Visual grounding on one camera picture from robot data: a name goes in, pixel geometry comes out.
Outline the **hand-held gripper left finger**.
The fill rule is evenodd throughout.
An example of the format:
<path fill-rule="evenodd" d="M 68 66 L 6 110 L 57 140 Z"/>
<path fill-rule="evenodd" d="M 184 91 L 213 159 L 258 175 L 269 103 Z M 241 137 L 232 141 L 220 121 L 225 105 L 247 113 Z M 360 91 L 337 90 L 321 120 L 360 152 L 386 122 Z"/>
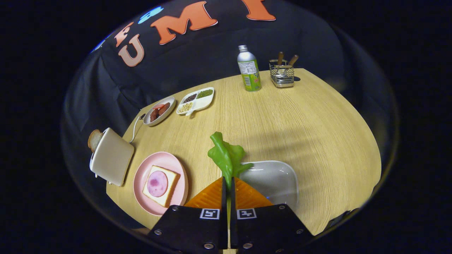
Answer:
<path fill-rule="evenodd" d="M 228 248 L 227 186 L 218 193 L 219 208 L 171 205 L 148 233 L 148 239 L 168 252 L 221 252 Z"/>

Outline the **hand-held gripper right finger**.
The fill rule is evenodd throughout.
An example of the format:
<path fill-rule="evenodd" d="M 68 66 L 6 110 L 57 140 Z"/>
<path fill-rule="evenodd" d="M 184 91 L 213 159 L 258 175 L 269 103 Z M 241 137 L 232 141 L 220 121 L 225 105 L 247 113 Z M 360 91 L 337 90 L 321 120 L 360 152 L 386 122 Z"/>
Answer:
<path fill-rule="evenodd" d="M 287 204 L 238 209 L 237 182 L 231 179 L 231 249 L 238 253 L 295 253 L 314 240 Z"/>

